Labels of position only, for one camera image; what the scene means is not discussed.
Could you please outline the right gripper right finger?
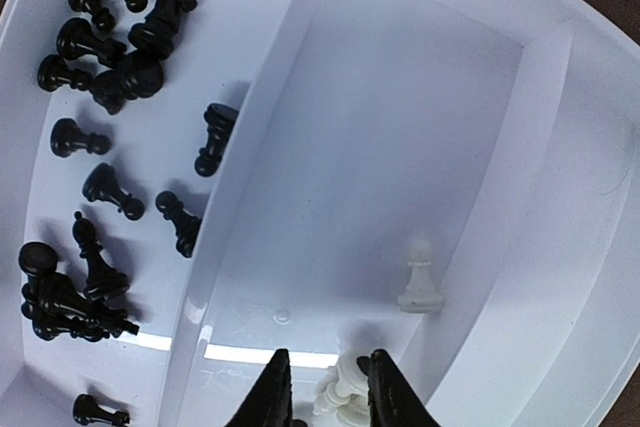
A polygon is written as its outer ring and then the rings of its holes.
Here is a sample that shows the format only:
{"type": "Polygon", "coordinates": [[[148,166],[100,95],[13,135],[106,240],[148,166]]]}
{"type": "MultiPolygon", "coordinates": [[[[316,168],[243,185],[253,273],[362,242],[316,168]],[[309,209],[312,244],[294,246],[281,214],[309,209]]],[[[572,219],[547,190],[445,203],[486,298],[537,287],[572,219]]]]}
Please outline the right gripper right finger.
{"type": "Polygon", "coordinates": [[[370,356],[368,389],[371,426],[439,426],[384,349],[376,349],[370,356]]]}

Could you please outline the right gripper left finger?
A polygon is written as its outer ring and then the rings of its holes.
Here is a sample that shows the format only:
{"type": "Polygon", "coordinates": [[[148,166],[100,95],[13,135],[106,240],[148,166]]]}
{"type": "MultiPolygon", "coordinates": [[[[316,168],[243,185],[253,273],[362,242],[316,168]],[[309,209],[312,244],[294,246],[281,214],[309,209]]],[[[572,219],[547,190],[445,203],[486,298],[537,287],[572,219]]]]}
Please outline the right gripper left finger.
{"type": "Polygon", "coordinates": [[[291,366],[287,349],[277,349],[227,427],[291,425],[291,366]]]}

